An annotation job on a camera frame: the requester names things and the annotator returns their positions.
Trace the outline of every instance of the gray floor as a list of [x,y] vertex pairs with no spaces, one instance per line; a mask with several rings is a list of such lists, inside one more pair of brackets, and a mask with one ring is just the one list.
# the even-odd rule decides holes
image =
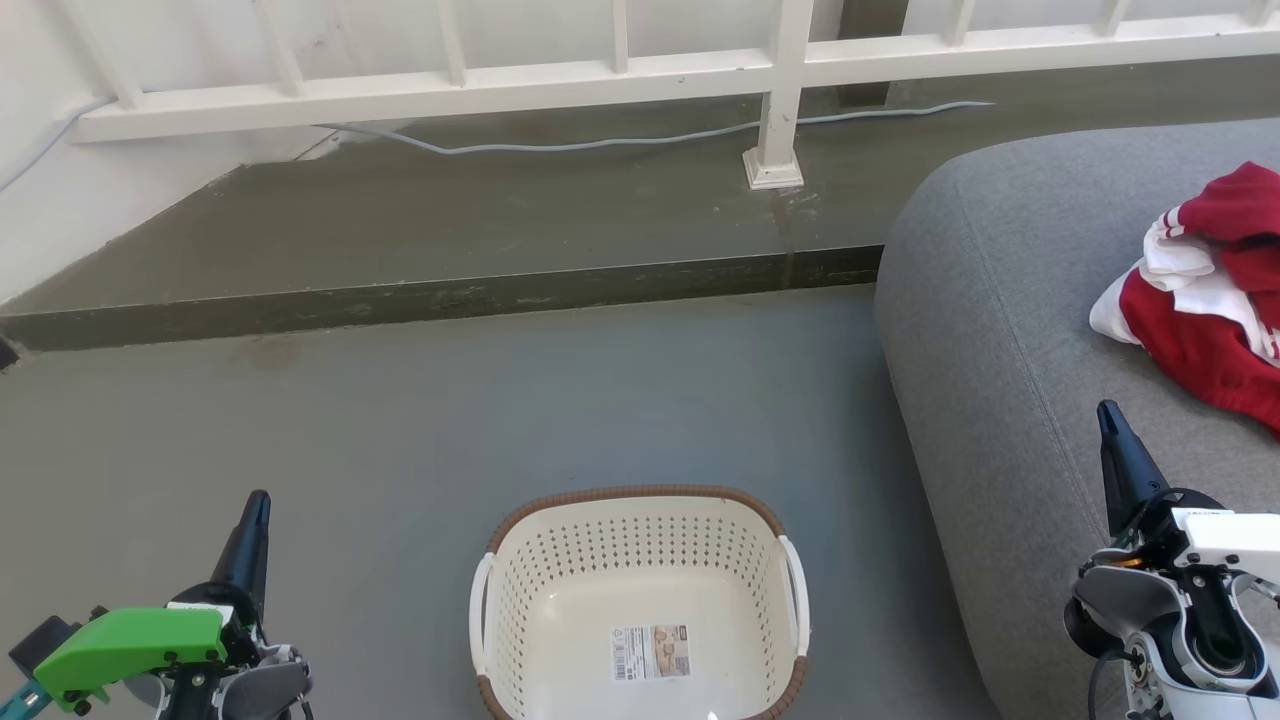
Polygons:
[[[0,314],[378,287],[882,245],[938,165],[1059,132],[1280,114],[1280,55],[895,83],[888,106],[997,105],[803,127],[803,188],[751,192],[751,132],[678,147],[439,156],[392,141],[244,168]],[[837,111],[814,91],[806,115]],[[662,137],[759,119],[758,97],[443,118],[445,146]]]
[[[0,646],[204,579],[275,497],[268,629],[317,717],[458,717],[490,532],[548,493],[723,483],[788,527],[812,671],[791,717],[995,717],[869,286],[24,360],[0,377]],[[15,688],[17,673],[0,671]],[[91,717],[137,719],[123,698]]]

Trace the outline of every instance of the laundry basket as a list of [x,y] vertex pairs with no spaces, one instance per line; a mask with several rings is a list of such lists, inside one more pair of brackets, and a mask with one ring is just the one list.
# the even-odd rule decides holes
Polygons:
[[525,505],[494,533],[470,610],[498,720],[769,720],[806,670],[800,557],[763,502],[730,488]]

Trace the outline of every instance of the concrete floor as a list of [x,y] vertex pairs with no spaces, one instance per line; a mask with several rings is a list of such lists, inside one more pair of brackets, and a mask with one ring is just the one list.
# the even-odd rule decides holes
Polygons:
[[[0,377],[0,644],[204,579],[275,498],[266,628],[320,720],[486,717],[468,583],[512,509],[718,483],[773,507],[814,639],[797,720],[993,719],[873,287],[49,354]],[[0,671],[15,689],[18,674]],[[119,698],[91,717],[145,716]]]

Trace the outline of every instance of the red cloth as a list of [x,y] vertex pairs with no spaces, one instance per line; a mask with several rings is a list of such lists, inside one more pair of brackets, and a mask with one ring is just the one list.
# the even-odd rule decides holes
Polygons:
[[1120,310],[1156,365],[1199,400],[1254,418],[1280,439],[1280,368],[1254,355],[1240,325],[1219,315],[1174,310],[1174,293],[1138,270],[1120,292]]
[[[1245,163],[1178,209],[1187,233],[1213,241],[1217,263],[1249,293],[1258,318],[1280,327],[1280,174]],[[1254,355],[1244,331],[1219,315],[1174,310],[1135,269],[1120,293],[1134,337],[1156,364],[1199,400],[1249,415],[1280,439],[1280,368]]]
[[1258,318],[1280,327],[1280,174],[1254,163],[1204,186],[1178,209],[1188,233],[1219,243],[1219,261]]

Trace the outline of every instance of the concrete ledge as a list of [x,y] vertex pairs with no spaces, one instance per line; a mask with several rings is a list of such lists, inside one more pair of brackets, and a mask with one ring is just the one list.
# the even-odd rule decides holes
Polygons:
[[881,250],[815,250],[28,313],[0,316],[0,334],[27,351],[47,352],[868,283],[876,281]]

